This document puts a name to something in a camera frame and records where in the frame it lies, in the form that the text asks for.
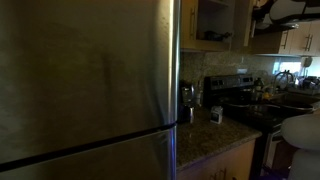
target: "refrigerator door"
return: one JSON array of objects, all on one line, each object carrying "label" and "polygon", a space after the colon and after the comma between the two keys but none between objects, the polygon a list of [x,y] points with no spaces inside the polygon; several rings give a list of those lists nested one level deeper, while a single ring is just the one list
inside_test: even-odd
[{"label": "refrigerator door", "polygon": [[178,0],[0,0],[0,164],[175,122]]},{"label": "refrigerator door", "polygon": [[175,128],[0,173],[1,180],[175,179]]}]

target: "faucet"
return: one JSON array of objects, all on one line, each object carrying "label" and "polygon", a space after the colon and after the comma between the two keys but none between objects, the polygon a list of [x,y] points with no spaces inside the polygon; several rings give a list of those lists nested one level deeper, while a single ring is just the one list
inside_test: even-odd
[{"label": "faucet", "polygon": [[294,82],[294,76],[293,76],[293,74],[291,74],[290,72],[289,72],[289,70],[284,70],[284,72],[279,72],[275,77],[274,77],[274,81],[273,81],[273,89],[275,90],[276,89],[276,86],[277,86],[277,78],[278,78],[278,76],[280,76],[281,75],[281,77],[280,77],[280,79],[279,79],[279,81],[281,81],[281,79],[282,78],[286,78],[287,79],[287,83],[286,83],[286,86],[285,87],[287,87],[287,85],[290,83],[290,82]]}]

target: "backsplash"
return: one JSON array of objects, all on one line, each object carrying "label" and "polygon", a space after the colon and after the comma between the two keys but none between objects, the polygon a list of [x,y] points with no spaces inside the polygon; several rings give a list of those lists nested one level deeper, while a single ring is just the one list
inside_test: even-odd
[{"label": "backsplash", "polygon": [[235,52],[181,53],[180,80],[196,85],[205,76],[232,75],[237,69],[248,69],[247,74],[261,77],[265,84],[271,82],[276,58],[240,54]]}]

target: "white container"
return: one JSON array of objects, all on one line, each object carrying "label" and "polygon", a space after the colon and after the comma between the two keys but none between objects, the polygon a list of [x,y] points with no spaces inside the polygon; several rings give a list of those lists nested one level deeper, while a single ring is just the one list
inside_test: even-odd
[{"label": "white container", "polygon": [[211,108],[210,122],[220,124],[222,122],[223,108],[221,106],[213,106]]}]

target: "cabinet door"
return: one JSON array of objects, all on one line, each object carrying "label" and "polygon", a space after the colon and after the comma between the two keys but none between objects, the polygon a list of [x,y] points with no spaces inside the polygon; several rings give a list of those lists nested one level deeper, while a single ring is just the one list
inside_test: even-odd
[{"label": "cabinet door", "polygon": [[299,28],[293,30],[290,54],[303,55],[309,45],[310,23],[299,23]]},{"label": "cabinet door", "polygon": [[218,156],[198,162],[177,173],[178,180],[247,180],[249,179],[255,141]]},{"label": "cabinet door", "polygon": [[281,42],[279,47],[279,54],[289,54],[290,47],[293,39],[293,31],[283,31],[281,36]]},{"label": "cabinet door", "polygon": [[320,53],[320,22],[315,21],[310,25],[309,44],[304,55],[314,56]]},{"label": "cabinet door", "polygon": [[181,1],[181,48],[194,49],[197,25],[197,0]]},{"label": "cabinet door", "polygon": [[241,49],[243,46],[249,45],[252,9],[253,0],[235,1],[232,50]]},{"label": "cabinet door", "polygon": [[278,54],[281,48],[282,32],[257,35],[251,39],[251,50],[254,54]]}]

